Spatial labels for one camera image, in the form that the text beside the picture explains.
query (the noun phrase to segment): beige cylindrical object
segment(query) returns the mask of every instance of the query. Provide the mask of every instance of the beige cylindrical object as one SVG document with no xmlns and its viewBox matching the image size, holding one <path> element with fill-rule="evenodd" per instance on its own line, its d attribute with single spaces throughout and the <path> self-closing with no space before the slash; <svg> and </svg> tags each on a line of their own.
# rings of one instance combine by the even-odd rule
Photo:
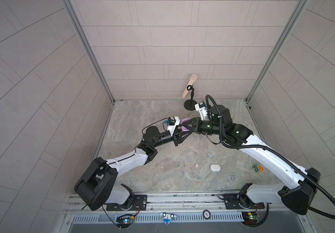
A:
<svg viewBox="0 0 335 233">
<path fill-rule="evenodd" d="M 187 91 L 187 86 L 189 85 L 193 85 L 194 82 L 196 82 L 197 80 L 197 74 L 192 74 L 191 77 L 189 77 L 189 82 L 188 84 L 186 85 L 186 87 L 184 88 L 184 92 L 183 92 L 183 95 L 182 95 L 182 98 L 185 98 L 188 94 L 188 91 Z"/>
</svg>

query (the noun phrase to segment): purple object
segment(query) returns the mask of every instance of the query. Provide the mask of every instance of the purple object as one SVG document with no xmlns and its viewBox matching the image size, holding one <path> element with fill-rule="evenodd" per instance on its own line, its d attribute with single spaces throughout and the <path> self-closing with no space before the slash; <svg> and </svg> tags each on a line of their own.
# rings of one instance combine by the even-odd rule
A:
<svg viewBox="0 0 335 233">
<path fill-rule="evenodd" d="M 187 122 L 187 121 L 189 121 L 190 120 L 190 118 L 185 118 L 185 119 L 183 119 L 182 121 L 181 121 L 181 124 L 183 124 L 183 123 L 185 123 L 185 122 Z M 187 129 L 187 128 L 185 128 L 184 126 L 182 126 L 182 131 L 183 132 L 187 132 L 187 131 L 189 131 L 189 129 Z"/>
</svg>

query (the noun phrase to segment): round black stand base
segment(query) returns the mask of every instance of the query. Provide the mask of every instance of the round black stand base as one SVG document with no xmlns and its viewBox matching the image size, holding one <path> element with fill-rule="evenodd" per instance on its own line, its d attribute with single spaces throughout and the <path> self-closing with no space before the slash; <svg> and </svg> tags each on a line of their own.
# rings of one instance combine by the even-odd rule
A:
<svg viewBox="0 0 335 233">
<path fill-rule="evenodd" d="M 195 104 L 197 104 L 197 102 L 195 100 L 186 100 L 184 102 L 184 107 L 187 110 L 193 111 L 193 110 L 195 110 Z"/>
</svg>

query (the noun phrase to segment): white oval object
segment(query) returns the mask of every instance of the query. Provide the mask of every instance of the white oval object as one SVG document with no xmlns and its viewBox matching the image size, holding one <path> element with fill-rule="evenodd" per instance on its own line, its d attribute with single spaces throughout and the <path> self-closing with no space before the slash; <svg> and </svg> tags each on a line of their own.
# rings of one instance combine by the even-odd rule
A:
<svg viewBox="0 0 335 233">
<path fill-rule="evenodd" d="M 220 166 L 220 165 L 217 165 L 217 164 L 212 164 L 212 165 L 210 166 L 210 169 L 211 169 L 212 171 L 220 171 L 220 170 L 221 170 L 221 166 Z"/>
</svg>

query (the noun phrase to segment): gray tile wall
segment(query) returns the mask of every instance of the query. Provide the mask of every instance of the gray tile wall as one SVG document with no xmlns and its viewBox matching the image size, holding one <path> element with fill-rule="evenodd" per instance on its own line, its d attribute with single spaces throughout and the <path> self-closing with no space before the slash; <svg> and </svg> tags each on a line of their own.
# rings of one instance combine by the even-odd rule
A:
<svg viewBox="0 0 335 233">
<path fill-rule="evenodd" d="M 319 170 L 335 198 L 335 0 L 310 0 L 250 105 L 268 144 Z M 320 192 L 312 206 L 335 214 Z M 311 214 L 335 232 L 335 220 Z"/>
<path fill-rule="evenodd" d="M 49 232 L 110 100 L 60 0 L 0 0 L 0 232 Z"/>
<path fill-rule="evenodd" d="M 71 2 L 116 99 L 177 99 L 192 73 L 198 98 L 245 98 L 297 1 Z"/>
</svg>

